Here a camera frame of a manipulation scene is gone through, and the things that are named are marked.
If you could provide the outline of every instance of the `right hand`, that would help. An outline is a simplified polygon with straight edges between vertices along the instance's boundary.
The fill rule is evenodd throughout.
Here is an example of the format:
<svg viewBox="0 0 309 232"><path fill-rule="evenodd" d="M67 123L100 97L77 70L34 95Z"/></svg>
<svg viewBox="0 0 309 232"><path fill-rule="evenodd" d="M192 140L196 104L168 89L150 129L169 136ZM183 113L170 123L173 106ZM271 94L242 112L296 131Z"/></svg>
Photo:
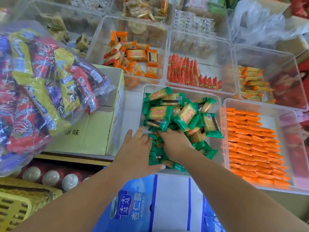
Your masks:
<svg viewBox="0 0 309 232"><path fill-rule="evenodd" d="M168 128L165 132L158 130L158 133L164 141L164 151L167 156L182 165L183 159L188 154L190 149L193 149L191 142L184 135L184 133L179 131L173 131Z"/></svg>

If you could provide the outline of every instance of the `hand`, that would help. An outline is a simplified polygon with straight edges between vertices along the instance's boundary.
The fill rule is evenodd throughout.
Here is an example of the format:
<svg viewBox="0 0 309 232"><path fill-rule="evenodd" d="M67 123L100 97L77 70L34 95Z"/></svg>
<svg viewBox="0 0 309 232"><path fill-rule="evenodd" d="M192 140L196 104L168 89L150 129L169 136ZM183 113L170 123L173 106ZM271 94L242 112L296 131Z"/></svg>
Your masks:
<svg viewBox="0 0 309 232"><path fill-rule="evenodd" d="M129 179L142 178L165 168L163 164L149 166L152 138L148 138L148 134L143 134L143 132L144 127L140 127L132 137L132 129L129 129L113 162L124 171Z"/></svg>
<svg viewBox="0 0 309 232"><path fill-rule="evenodd" d="M167 156L176 163L182 164L183 157L187 154L187 150L193 149L191 142L179 131L173 131L168 128L165 132L158 130L158 133L164 141L164 151Z"/></svg>

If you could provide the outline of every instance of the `yellow plastic basket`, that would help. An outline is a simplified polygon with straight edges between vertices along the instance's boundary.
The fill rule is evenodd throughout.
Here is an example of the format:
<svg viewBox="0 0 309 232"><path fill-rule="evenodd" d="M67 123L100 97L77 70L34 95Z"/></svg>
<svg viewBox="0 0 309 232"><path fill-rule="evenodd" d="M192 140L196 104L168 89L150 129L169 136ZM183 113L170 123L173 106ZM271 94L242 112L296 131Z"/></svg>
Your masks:
<svg viewBox="0 0 309 232"><path fill-rule="evenodd" d="M62 191L10 177L0 178L0 232L13 230Z"/></svg>

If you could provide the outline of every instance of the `clear plastic wrapper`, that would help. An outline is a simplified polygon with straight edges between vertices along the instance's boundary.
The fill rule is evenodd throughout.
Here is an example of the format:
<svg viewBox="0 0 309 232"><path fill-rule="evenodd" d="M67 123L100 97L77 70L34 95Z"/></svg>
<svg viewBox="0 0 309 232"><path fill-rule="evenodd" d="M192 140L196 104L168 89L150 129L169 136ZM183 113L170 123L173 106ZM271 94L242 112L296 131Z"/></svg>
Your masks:
<svg viewBox="0 0 309 232"><path fill-rule="evenodd" d="M229 15L231 40L234 43L276 49L280 40L288 40L309 32L309 24L294 26L292 19L271 10L256 0L240 0Z"/></svg>
<svg viewBox="0 0 309 232"><path fill-rule="evenodd" d="M36 21L0 28L0 176L27 164L115 86Z"/></svg>

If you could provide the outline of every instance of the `cardboard box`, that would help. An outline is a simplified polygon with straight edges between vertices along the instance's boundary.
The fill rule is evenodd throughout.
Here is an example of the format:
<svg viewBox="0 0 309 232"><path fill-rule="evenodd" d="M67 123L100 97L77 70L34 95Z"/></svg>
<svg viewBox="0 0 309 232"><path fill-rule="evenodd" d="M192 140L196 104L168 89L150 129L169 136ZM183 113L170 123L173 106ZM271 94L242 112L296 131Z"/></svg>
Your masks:
<svg viewBox="0 0 309 232"><path fill-rule="evenodd" d="M99 97L100 108L91 115L84 113L71 129L58 135L45 152L116 155L123 119L123 70L95 65L117 89L110 92L107 101Z"/></svg>

